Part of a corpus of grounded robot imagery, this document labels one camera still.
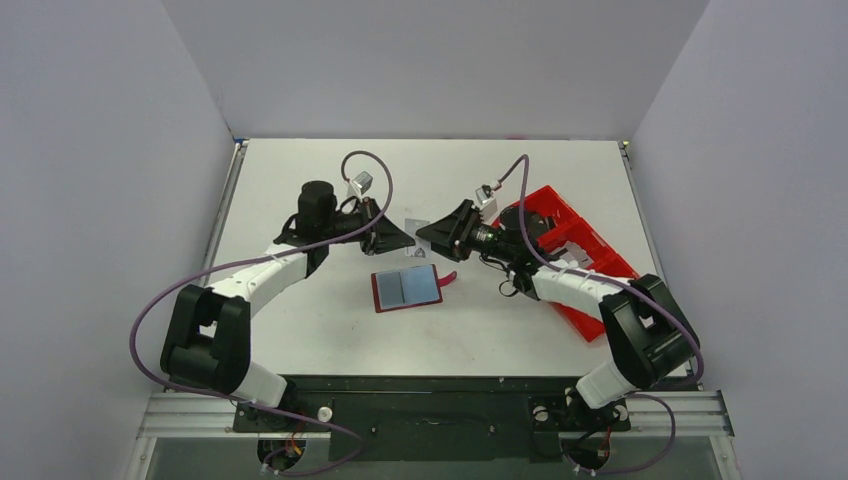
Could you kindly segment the red leather card holder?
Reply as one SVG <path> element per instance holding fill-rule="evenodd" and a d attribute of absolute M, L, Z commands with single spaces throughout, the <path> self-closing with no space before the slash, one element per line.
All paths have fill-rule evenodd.
<path fill-rule="evenodd" d="M 457 276 L 456 271 L 440 276 L 435 264 L 373 273 L 371 286 L 375 312 L 442 303 L 442 289 L 453 283 Z"/>

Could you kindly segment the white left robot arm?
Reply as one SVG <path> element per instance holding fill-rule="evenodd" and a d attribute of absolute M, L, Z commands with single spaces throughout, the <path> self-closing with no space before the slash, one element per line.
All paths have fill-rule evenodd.
<path fill-rule="evenodd" d="M 297 210 L 266 251 L 266 259 L 209 286 L 188 285 L 176 298 L 160 358 L 174 381 L 268 407 L 291 392 L 287 380 L 251 358 L 253 316 L 287 287 L 309 278 L 329 254 L 329 240 L 359 244 L 366 256 L 414 245 L 412 236 L 380 217 L 377 202 L 338 207 L 333 186 L 305 183 Z"/>

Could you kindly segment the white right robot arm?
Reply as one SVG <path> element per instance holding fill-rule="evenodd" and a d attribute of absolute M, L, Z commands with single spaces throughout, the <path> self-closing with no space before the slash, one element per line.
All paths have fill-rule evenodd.
<path fill-rule="evenodd" d="M 701 357 L 699 340 L 659 277 L 613 277 L 559 260 L 538 243 L 551 227 L 551 221 L 520 206 L 504 209 L 497 225 L 488 225 L 480 209 L 465 200 L 416 234 L 433 252 L 455 262 L 478 253 L 498 264 L 517 292 L 603 323 L 610 359 L 583 375 L 567 394 L 582 406 L 598 410 L 648 390 Z"/>

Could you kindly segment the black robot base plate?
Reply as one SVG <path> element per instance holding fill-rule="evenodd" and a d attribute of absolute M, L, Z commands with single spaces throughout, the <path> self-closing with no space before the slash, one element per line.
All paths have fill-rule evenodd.
<path fill-rule="evenodd" d="M 631 424 L 618 400 L 590 410 L 576 399 L 574 377 L 310 376 L 292 377 L 286 410 L 330 422 L 295 419 L 239 406 L 232 428 L 255 433 L 264 451 L 284 438 L 310 434 L 329 439 L 332 461 L 360 449 L 361 461 L 482 461 L 559 459 L 574 442 L 591 446 L 590 435 L 626 432 Z"/>

